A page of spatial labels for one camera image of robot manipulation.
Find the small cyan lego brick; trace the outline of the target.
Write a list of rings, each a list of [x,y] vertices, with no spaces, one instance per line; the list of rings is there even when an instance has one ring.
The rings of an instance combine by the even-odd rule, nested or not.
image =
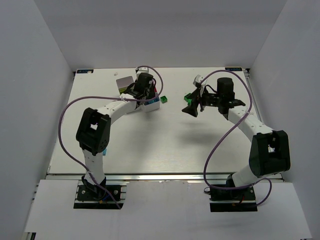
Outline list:
[[[153,100],[151,100],[151,101],[148,101],[147,102],[147,104],[149,105],[149,104],[154,104],[154,103],[157,103],[157,102],[159,102],[160,101],[160,99],[157,97],[157,98],[155,98],[155,99],[153,99]]]

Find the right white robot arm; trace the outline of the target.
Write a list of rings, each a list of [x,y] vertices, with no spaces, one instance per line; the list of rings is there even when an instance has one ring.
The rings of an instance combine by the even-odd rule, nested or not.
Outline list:
[[[225,186],[213,189],[240,190],[254,185],[266,176],[286,172],[291,167],[289,138],[285,131],[274,130],[262,123],[235,98],[234,83],[229,77],[217,80],[217,90],[213,93],[206,89],[203,77],[197,75],[193,81],[196,89],[189,95],[187,107],[182,109],[193,117],[198,116],[205,107],[216,107],[226,120],[234,124],[250,140],[251,147],[248,165],[231,174]]]

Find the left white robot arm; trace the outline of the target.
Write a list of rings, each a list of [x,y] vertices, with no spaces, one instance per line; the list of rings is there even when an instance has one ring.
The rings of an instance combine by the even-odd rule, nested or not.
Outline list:
[[[120,95],[119,100],[114,100],[97,109],[84,110],[76,140],[82,149],[87,167],[82,183],[91,192],[98,194],[102,191],[99,186],[106,185],[102,152],[109,144],[112,124],[122,116],[139,109],[145,100],[155,96],[153,75],[141,72],[137,75],[136,81]]]

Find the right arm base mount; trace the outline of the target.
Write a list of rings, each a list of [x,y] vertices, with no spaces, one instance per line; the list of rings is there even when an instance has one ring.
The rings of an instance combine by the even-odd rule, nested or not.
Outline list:
[[[237,190],[204,188],[209,195],[211,213],[257,212],[256,196],[253,187]]]

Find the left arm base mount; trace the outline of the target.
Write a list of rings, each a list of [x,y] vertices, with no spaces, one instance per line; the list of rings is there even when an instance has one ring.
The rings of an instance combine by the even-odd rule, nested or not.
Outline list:
[[[126,188],[119,184],[106,184],[106,179],[101,185],[108,190],[101,189],[89,183],[84,176],[78,183],[74,198],[74,209],[87,210],[120,210],[125,202]]]

